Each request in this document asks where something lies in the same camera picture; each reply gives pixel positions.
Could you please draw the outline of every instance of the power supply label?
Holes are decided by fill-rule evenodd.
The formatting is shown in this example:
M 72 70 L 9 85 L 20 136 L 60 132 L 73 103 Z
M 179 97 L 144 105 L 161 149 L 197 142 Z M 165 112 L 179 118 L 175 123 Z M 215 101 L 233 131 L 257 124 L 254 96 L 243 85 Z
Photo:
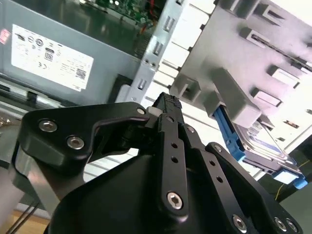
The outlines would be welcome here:
M 87 87 L 93 58 L 13 24 L 11 63 L 80 92 Z

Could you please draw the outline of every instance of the yellow cable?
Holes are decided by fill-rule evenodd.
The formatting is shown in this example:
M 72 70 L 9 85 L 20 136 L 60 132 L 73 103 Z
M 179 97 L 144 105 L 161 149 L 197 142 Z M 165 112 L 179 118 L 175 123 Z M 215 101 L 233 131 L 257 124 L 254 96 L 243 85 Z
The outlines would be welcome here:
M 279 187 L 279 189 L 277 190 L 276 196 L 275 196 L 275 201 L 278 198 L 279 192 L 281 191 L 281 189 L 283 188 L 284 184 L 281 185 L 281 187 Z
M 303 167 L 303 166 L 306 165 L 308 162 L 310 162 L 310 160 L 308 160 L 308 161 L 302 163 L 298 168 Z
M 305 162 L 302 163 L 298 168 L 300 168 L 300 167 L 306 165 L 308 162 L 310 162 L 310 160 L 305 161 Z M 279 195 L 279 192 L 281 191 L 281 189 L 282 189 L 283 186 L 284 186 L 284 184 L 282 184 L 281 187 L 279 187 L 279 189 L 277 190 L 277 193 L 276 193 L 276 196 L 275 196 L 275 201 L 277 200 L 278 195 Z

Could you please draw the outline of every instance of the wooden floor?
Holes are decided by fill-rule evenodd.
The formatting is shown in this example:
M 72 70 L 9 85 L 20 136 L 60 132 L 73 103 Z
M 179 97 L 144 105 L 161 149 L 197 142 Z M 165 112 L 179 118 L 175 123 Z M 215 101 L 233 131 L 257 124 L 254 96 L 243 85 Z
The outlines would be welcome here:
M 21 214 L 19 211 L 13 211 L 6 223 L 0 228 L 0 234 L 5 234 Z M 32 216 L 17 231 L 17 234 L 43 234 L 49 222 L 47 219 Z

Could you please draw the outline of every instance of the green circuit board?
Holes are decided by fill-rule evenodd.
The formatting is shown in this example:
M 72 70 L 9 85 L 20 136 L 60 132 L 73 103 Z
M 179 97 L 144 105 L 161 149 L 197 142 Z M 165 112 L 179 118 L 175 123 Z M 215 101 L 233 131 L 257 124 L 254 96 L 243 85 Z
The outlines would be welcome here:
M 138 24 L 153 23 L 145 10 L 146 0 L 96 0 L 95 4 L 100 8 L 112 9 Z

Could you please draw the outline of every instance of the hard drive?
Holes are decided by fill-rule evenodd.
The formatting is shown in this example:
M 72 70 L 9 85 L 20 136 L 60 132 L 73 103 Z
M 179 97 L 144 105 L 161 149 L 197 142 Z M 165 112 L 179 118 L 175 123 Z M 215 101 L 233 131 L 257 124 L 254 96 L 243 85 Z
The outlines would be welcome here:
M 237 161 L 258 167 L 285 184 L 293 182 L 298 189 L 307 184 L 295 160 L 278 146 L 267 126 L 259 121 L 250 128 L 234 124 L 223 106 L 216 110 L 214 117 L 227 148 Z

